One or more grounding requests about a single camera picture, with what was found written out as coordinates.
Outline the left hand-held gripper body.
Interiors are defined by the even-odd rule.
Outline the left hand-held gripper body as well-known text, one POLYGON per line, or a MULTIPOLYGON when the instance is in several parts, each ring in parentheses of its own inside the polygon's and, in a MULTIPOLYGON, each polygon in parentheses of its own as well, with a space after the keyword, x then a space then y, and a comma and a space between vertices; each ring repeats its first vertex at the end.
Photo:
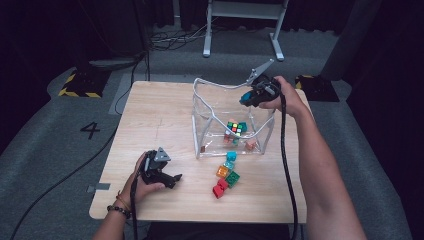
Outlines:
POLYGON ((163 168, 171 160, 162 147, 148 151, 139 166, 139 175, 146 184, 171 184, 172 177, 163 172, 163 168))

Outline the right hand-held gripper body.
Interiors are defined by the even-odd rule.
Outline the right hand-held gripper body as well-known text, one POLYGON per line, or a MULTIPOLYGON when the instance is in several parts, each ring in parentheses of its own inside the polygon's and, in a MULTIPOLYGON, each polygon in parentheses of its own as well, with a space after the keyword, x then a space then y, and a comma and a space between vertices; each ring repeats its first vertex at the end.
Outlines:
POLYGON ((251 95, 250 99, 255 99, 259 104, 276 99, 281 93, 280 83, 274 78, 267 77, 264 72, 274 63, 273 59, 251 70, 249 78, 246 80, 248 86, 257 90, 257 94, 251 95))

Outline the white metal stand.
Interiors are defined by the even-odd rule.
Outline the white metal stand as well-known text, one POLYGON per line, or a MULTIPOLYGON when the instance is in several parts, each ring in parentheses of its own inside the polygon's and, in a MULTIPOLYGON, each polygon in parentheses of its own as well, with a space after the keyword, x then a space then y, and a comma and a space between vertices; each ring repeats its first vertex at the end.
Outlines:
POLYGON ((278 61, 283 61, 285 57, 280 47, 278 37, 281 31, 288 3, 289 0, 282 0, 282 2, 278 4, 208 0, 203 56, 209 57, 211 55, 212 18, 233 17, 275 20, 276 27, 275 30, 269 34, 269 38, 273 46, 276 59, 278 61))

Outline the black stand pole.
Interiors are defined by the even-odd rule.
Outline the black stand pole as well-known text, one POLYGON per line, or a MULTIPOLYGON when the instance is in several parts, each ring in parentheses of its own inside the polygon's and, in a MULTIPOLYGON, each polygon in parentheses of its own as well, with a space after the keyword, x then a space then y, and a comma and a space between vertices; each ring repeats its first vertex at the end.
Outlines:
POLYGON ((134 6, 138 33, 139 33, 141 46, 142 46, 142 50, 143 50, 143 59, 145 61, 145 65, 146 65, 145 79, 146 79, 146 81, 151 81, 150 49, 149 49, 149 44, 148 44, 148 41, 147 41, 145 26, 143 24, 144 22, 143 22, 142 15, 140 13, 138 0, 132 0, 132 3, 133 3, 133 6, 134 6))

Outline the black yellow striped floor pad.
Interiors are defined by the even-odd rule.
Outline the black yellow striped floor pad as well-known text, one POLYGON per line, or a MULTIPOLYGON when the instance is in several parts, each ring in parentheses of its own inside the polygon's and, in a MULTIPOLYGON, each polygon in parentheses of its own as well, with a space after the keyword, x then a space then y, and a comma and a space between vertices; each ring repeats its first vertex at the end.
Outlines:
POLYGON ((302 90, 309 101, 339 101, 332 83, 321 76, 299 75, 295 78, 295 87, 302 90))
POLYGON ((102 98, 103 90, 111 75, 110 71, 74 70, 59 91, 59 96, 102 98))

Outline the person's left hand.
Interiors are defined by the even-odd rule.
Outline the person's left hand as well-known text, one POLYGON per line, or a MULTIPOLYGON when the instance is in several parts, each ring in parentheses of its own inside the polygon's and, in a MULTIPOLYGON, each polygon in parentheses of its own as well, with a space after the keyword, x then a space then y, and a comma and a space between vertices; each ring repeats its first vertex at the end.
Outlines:
POLYGON ((148 194, 162 190, 165 188, 163 183, 146 184, 141 178, 137 178, 138 168, 145 156, 143 153, 136 162, 134 171, 128 177, 124 187, 120 190, 116 197, 116 205, 129 209, 131 205, 131 186, 134 180, 137 180, 137 187, 134 195, 134 202, 140 203, 148 194))

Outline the grey tape piece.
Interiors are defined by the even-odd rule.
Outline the grey tape piece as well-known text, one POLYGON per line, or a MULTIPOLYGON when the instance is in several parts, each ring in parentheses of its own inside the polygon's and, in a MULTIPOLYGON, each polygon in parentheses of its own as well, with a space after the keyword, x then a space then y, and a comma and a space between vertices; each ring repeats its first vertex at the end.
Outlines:
POLYGON ((87 193, 95 193, 97 190, 109 190, 110 183, 97 183, 95 185, 89 185, 86 189, 87 193))

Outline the grey stand base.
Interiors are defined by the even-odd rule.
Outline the grey stand base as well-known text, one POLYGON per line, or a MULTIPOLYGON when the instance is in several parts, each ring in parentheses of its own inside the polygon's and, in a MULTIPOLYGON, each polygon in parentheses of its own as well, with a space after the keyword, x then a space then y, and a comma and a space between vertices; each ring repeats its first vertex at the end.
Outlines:
POLYGON ((137 60, 134 59, 110 59, 90 61, 90 65, 101 71, 116 71, 134 66, 137 60))

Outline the colourful puzzle cube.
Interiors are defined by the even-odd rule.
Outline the colourful puzzle cube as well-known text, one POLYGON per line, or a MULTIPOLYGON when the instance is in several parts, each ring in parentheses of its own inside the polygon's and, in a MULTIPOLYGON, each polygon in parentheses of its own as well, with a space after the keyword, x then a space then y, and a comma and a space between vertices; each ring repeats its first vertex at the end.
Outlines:
POLYGON ((226 144, 232 144, 237 146, 240 140, 240 137, 243 133, 243 126, 238 122, 227 122, 227 130, 224 134, 224 142, 226 144))

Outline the grey pillar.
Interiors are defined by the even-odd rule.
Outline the grey pillar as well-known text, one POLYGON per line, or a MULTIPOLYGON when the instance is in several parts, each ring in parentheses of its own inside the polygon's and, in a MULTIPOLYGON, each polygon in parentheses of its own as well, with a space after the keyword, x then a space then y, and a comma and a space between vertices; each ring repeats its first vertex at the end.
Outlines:
POLYGON ((348 21, 319 76, 341 80, 373 22, 382 0, 355 0, 348 21))

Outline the transparent plastic bag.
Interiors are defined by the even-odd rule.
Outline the transparent plastic bag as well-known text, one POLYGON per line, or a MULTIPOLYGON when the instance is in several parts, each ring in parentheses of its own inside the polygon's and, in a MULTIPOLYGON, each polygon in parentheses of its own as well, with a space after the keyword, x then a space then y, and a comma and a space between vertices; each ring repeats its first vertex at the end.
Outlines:
POLYGON ((264 154, 274 130, 274 110, 246 107, 239 103, 243 94, 251 89, 247 84, 220 85, 196 78, 193 84, 193 137, 197 158, 224 156, 229 151, 241 154, 264 154), (226 144, 224 134, 229 119, 246 122, 237 146, 226 144), (248 151, 247 140, 254 139, 256 148, 248 151))

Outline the person's right hand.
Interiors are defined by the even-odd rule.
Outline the person's right hand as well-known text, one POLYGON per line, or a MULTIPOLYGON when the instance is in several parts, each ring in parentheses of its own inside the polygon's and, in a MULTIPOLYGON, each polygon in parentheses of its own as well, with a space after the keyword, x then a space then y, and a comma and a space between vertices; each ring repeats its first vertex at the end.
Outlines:
MULTIPOLYGON (((311 116, 308 107, 303 103, 297 91, 282 76, 276 76, 275 80, 280 83, 281 93, 285 98, 286 113, 295 119, 311 116)), ((282 100, 280 97, 259 104, 262 109, 278 109, 282 110, 282 100)))

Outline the green building block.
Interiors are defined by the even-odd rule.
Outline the green building block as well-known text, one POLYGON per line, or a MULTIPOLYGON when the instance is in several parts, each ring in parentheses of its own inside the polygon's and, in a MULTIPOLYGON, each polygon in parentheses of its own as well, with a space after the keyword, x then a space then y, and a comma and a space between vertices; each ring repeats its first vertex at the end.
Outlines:
POLYGON ((232 171, 226 178, 225 181, 228 183, 228 187, 232 188, 240 179, 240 176, 235 172, 232 171))

